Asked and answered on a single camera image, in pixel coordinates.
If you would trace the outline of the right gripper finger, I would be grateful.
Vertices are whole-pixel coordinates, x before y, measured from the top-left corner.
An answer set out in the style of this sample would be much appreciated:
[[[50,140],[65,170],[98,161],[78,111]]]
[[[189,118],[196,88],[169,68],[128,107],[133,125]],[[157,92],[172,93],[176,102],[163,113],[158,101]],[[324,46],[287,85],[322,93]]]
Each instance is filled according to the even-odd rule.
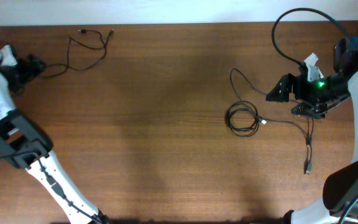
[[[295,76],[291,73],[283,75],[274,88],[267,93],[265,100],[279,103],[289,102],[294,80]]]
[[[291,109],[291,113],[313,119],[323,119],[325,118],[326,109],[327,104],[310,106],[306,103],[298,103]]]

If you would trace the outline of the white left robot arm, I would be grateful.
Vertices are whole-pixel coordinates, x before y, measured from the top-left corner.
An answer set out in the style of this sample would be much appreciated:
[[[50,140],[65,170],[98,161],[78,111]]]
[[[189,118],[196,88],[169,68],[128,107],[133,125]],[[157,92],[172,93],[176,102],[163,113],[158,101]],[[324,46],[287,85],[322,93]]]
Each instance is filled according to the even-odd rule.
[[[24,169],[38,180],[65,212],[70,223],[109,223],[61,166],[47,133],[16,108],[12,94],[47,68],[41,59],[16,58],[10,45],[0,49],[0,160]]]

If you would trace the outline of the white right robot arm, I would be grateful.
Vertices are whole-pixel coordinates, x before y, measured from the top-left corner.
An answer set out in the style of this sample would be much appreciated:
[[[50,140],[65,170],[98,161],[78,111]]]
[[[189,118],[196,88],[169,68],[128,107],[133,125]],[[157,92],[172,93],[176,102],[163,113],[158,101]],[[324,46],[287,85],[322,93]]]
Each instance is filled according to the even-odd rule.
[[[291,112],[322,119],[346,100],[352,101],[354,150],[351,163],[329,175],[322,196],[309,206],[288,211],[283,223],[358,223],[358,37],[345,37],[334,45],[334,74],[324,77],[311,54],[300,75],[281,77],[267,101],[288,102],[291,94],[300,101]]]

